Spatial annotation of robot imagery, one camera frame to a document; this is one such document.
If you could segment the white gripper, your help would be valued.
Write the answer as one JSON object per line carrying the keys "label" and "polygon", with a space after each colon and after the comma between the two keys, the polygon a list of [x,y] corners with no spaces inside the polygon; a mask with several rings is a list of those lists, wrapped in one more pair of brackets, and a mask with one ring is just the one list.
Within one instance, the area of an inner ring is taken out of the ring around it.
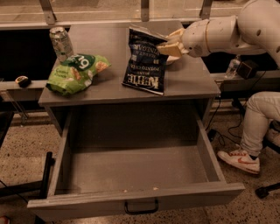
{"label": "white gripper", "polygon": [[180,41],[172,44],[158,45],[157,49],[163,55],[181,57],[188,54],[194,58],[205,57],[210,54],[207,47],[207,25],[208,19],[200,20],[190,24],[187,28],[180,28],[167,36],[169,41]]}

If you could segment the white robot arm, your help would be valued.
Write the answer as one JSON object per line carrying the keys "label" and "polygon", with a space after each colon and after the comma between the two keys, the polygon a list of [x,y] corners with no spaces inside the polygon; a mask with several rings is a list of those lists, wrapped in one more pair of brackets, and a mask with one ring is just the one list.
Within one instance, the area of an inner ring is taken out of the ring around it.
{"label": "white robot arm", "polygon": [[181,28],[157,45],[160,53],[206,57],[211,53],[268,53],[280,66],[280,3],[249,0],[238,15],[204,19]]}

